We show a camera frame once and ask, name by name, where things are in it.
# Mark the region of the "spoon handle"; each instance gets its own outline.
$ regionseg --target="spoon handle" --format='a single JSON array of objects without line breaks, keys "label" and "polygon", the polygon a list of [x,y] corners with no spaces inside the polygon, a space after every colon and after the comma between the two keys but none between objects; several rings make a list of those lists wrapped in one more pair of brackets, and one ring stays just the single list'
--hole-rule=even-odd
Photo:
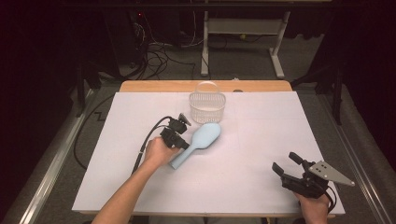
[{"label": "spoon handle", "polygon": [[186,150],[184,150],[182,153],[178,154],[176,158],[171,160],[169,164],[176,170],[181,165],[181,163],[183,163],[183,161],[186,160],[195,149],[196,147],[191,144]]}]

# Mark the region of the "wooden table edge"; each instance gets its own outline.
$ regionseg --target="wooden table edge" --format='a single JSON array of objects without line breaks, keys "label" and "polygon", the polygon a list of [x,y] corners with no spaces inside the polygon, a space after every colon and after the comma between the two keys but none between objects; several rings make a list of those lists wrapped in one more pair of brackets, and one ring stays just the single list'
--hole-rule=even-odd
[{"label": "wooden table edge", "polygon": [[[202,80],[128,80],[120,86],[120,92],[191,92]],[[292,91],[285,80],[212,80],[220,91]],[[215,91],[212,85],[203,85],[202,91]]]}]

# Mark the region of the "spoon bowl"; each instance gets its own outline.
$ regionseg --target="spoon bowl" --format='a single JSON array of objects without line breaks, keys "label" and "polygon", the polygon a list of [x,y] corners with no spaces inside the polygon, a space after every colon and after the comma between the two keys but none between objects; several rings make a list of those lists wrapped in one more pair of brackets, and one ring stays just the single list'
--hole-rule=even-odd
[{"label": "spoon bowl", "polygon": [[176,170],[195,149],[209,147],[219,137],[220,133],[221,128],[217,123],[206,123],[202,125],[192,135],[190,146],[178,154],[169,164]]}]

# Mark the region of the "hand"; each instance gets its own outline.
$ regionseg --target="hand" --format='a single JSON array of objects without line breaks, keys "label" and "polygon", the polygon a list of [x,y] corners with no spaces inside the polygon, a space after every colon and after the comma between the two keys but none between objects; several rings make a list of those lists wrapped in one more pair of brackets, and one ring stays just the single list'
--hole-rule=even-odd
[{"label": "hand", "polygon": [[148,141],[143,163],[149,163],[156,168],[165,165],[180,148],[168,147],[161,137],[154,137]]},{"label": "hand", "polygon": [[293,193],[300,201],[306,224],[327,223],[330,200],[326,195],[323,194],[318,199],[314,199],[305,198],[303,195],[296,192]]}]

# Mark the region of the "metal frame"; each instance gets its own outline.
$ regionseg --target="metal frame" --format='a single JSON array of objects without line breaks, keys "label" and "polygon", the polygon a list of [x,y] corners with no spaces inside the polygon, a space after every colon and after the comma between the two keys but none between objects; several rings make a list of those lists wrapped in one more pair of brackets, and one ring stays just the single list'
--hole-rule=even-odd
[{"label": "metal frame", "polygon": [[35,223],[35,220],[38,217],[38,214],[40,213],[42,207],[44,206],[44,203],[50,196],[50,192],[52,191],[58,175],[61,172],[62,167],[64,166],[64,161],[67,158],[70,148],[73,146],[78,130],[80,129],[82,122],[87,115],[88,108],[90,108],[90,105],[92,104],[96,94],[97,92],[94,92],[92,90],[88,91],[85,99],[85,101],[89,103],[88,106],[84,107],[80,116],[74,121],[73,127],[69,132],[68,136],[62,141],[62,145],[58,148],[58,151],[53,158],[49,169],[47,170],[44,178],[40,183],[40,186],[38,187],[32,201],[30,201],[29,206],[23,214],[20,224]]}]

